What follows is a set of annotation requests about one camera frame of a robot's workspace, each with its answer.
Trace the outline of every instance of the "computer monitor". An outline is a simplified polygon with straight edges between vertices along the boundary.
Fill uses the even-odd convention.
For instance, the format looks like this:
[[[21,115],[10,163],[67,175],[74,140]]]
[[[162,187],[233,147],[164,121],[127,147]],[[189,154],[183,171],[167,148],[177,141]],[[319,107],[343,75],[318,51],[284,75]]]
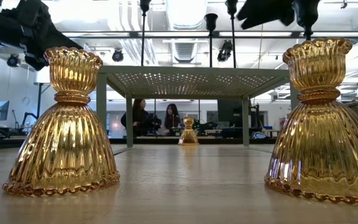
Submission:
[[[6,121],[9,110],[9,101],[0,101],[0,121]]]

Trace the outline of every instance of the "dark hair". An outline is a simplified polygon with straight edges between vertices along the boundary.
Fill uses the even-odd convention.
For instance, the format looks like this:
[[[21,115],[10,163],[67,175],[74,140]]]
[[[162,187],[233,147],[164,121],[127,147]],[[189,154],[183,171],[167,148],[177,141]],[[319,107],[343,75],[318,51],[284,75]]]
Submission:
[[[135,118],[140,118],[143,114],[144,108],[140,108],[140,104],[142,103],[144,99],[135,99],[134,105],[132,107],[132,114]]]
[[[168,123],[168,119],[169,119],[169,114],[168,114],[168,108],[171,107],[172,110],[172,114],[177,118],[179,118],[179,112],[178,112],[178,108],[174,103],[171,103],[167,106],[167,110],[165,111],[165,121],[164,124]]]

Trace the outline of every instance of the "gold glass vessel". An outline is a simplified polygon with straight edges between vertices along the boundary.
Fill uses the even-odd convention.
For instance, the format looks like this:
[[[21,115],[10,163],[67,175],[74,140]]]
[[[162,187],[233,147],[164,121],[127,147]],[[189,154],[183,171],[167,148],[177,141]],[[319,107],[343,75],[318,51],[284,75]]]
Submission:
[[[193,130],[194,118],[183,118],[185,129],[179,138],[179,145],[181,146],[196,146],[198,145],[197,135]]]
[[[87,105],[103,62],[74,48],[45,52],[57,104],[36,122],[25,139],[4,191],[41,196],[97,189],[119,180],[104,126]]]
[[[288,49],[290,81],[301,103],[277,138],[265,181],[297,197],[358,203],[358,115],[336,101],[349,40],[326,38]]]

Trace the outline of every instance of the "perforated metal tabletop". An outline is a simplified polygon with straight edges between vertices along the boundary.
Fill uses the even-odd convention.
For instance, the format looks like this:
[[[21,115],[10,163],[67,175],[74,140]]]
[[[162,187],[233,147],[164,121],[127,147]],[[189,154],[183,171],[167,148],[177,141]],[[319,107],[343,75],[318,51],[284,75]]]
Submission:
[[[242,99],[288,83],[288,70],[104,66],[122,96],[169,99]]]

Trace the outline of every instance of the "woman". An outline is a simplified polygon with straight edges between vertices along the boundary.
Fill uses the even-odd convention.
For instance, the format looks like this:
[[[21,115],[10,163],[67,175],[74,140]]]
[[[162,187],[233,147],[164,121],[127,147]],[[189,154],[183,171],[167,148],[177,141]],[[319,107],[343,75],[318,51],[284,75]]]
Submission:
[[[179,116],[178,108],[175,104],[170,104],[167,106],[167,112],[165,113],[164,127],[169,130],[170,135],[175,135],[173,128],[182,126],[181,119]]]
[[[150,128],[154,128],[152,123],[152,118],[149,113],[144,110],[146,107],[146,101],[144,99],[135,99],[134,105],[132,107],[132,119],[133,119],[133,128],[134,136],[145,136]],[[121,124],[127,129],[127,114],[121,118]]]

